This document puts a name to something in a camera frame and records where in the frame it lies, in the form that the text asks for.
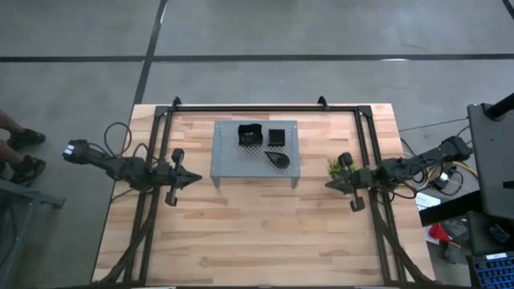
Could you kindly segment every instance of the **wooden tabletop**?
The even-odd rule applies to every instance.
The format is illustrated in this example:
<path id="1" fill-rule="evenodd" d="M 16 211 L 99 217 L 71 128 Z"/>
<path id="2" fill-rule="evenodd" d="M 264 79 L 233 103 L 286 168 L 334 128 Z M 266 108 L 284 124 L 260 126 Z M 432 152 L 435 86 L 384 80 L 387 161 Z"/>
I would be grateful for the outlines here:
<path id="1" fill-rule="evenodd" d="M 382 158 L 402 157 L 391 105 L 371 106 Z M 130 123 L 133 142 L 127 155 L 132 155 L 138 143 L 148 144 L 154 108 L 135 106 Z M 216 120 L 297 120 L 302 175 L 298 187 L 292 189 L 287 179 L 223 179 L 216 190 L 210 179 Z M 365 120 L 363 126 L 371 154 Z M 353 213 L 349 196 L 324 187 L 329 158 L 348 151 L 361 165 L 352 113 L 174 113 L 167 159 L 175 148 L 184 149 L 183 165 L 203 179 L 178 191 L 176 207 L 164 203 L 168 188 L 163 188 L 147 285 L 382 284 L 369 206 Z M 145 152 L 137 155 L 145 157 Z M 113 195 L 127 188 L 126 183 L 118 182 Z M 361 196 L 367 204 L 367 193 L 361 192 Z M 129 244 L 136 203 L 137 193 L 133 192 L 111 204 L 94 280 L 109 272 Z M 393 210 L 400 243 L 420 269 L 434 278 L 414 200 L 396 197 Z M 394 273 L 390 250 L 388 254 Z M 138 267 L 136 261 L 134 274 Z"/>

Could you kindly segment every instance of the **shoe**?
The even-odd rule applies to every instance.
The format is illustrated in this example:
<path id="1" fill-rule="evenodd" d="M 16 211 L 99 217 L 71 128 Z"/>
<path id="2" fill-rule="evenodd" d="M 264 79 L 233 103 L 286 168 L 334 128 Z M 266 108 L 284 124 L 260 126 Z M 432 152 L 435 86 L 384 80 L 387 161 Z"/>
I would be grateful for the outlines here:
<path id="1" fill-rule="evenodd" d="M 25 131 L 22 133 L 11 134 L 10 139 L 7 140 L 7 145 L 13 150 L 19 150 L 31 145 L 40 145 L 46 139 L 47 138 L 42 133 L 25 128 Z"/>
<path id="2" fill-rule="evenodd" d="M 47 163 L 45 161 L 26 155 L 23 158 L 22 164 L 17 168 L 13 168 L 14 175 L 10 181 L 17 185 L 29 186 L 46 167 Z"/>

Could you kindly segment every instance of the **black metal frame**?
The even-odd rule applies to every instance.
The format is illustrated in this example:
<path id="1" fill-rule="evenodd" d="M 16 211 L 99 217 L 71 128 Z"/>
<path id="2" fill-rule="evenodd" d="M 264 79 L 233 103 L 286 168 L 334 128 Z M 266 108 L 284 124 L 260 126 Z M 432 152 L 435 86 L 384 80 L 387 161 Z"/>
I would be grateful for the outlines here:
<path id="1" fill-rule="evenodd" d="M 146 157 L 147 164 L 152 164 L 153 153 L 155 150 L 155 144 L 157 141 L 157 131 L 161 118 L 165 116 L 165 127 L 161 143 L 161 151 L 159 152 L 159 160 L 164 160 L 166 155 L 167 144 L 169 141 L 169 134 L 171 132 L 171 124 L 173 114 L 175 112 L 351 112 L 355 116 L 355 123 L 357 126 L 357 137 L 361 149 L 363 165 L 369 165 L 368 149 L 365 141 L 364 127 L 362 124 L 362 117 L 368 122 L 368 128 L 370 132 L 371 145 L 373 148 L 373 155 L 375 161 L 379 164 L 381 162 L 380 148 L 378 146 L 377 132 L 373 122 L 373 113 L 370 106 L 329 106 L 326 99 L 321 96 L 318 99 L 317 104 L 313 105 L 247 105 L 247 106 L 225 106 L 225 105 L 206 105 L 206 106 L 186 106 L 181 105 L 182 102 L 179 98 L 175 98 L 173 105 L 171 106 L 157 106 L 155 108 L 152 131 L 149 139 L 149 153 Z M 148 195 L 151 195 L 151 204 L 148 215 L 145 221 L 142 221 L 143 210 L 145 208 L 145 202 Z M 152 239 L 153 239 L 153 228 L 155 226 L 155 220 L 157 217 L 157 205 L 160 196 L 160 188 L 156 188 L 149 193 L 141 193 L 137 200 L 136 213 L 134 216 L 133 231 L 131 235 L 131 241 L 128 249 L 125 251 L 120 262 L 117 266 L 117 274 L 114 274 L 108 282 L 116 283 L 121 270 L 124 270 L 123 283 L 144 285 L 148 275 L 149 258 L 151 254 Z M 396 225 L 394 222 L 393 209 L 389 200 L 389 195 L 386 193 L 382 195 L 384 198 L 384 210 L 385 210 L 385 223 L 389 228 L 392 236 L 398 242 L 398 232 L 396 231 Z M 377 228 L 383 223 L 383 219 L 379 211 L 379 202 L 377 200 L 377 194 L 375 191 L 369 191 L 369 203 L 370 209 L 373 216 L 373 225 L 377 240 L 377 252 L 378 258 L 381 264 L 381 274 L 384 279 L 384 284 L 393 282 L 391 278 L 391 272 L 389 263 L 387 260 L 386 244 L 384 242 L 383 233 Z M 145 240 L 141 268 L 137 279 L 133 279 L 133 264 L 134 264 L 134 253 L 141 244 L 142 240 Z M 398 272 L 398 281 L 406 282 L 406 273 L 403 269 L 403 263 L 399 256 L 394 253 L 395 266 Z"/>

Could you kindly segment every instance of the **green plant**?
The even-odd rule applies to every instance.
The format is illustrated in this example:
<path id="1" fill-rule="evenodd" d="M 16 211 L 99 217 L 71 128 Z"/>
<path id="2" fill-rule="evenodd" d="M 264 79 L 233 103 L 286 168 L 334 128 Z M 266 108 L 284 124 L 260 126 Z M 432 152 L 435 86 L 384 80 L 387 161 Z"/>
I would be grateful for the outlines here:
<path id="1" fill-rule="evenodd" d="M 339 162 L 337 160 L 330 160 L 328 159 L 328 175 L 335 179 L 339 177 L 343 173 L 343 167 L 339 165 Z"/>

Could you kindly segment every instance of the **red object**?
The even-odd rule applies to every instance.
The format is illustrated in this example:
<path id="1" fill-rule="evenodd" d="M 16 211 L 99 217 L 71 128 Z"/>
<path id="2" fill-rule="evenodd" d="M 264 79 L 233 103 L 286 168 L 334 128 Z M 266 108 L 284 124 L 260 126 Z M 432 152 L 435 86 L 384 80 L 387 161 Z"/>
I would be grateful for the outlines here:
<path id="1" fill-rule="evenodd" d="M 443 240 L 445 242 L 451 242 L 451 238 L 448 233 L 443 229 L 443 226 L 440 224 L 432 225 L 428 234 L 435 239 Z"/>

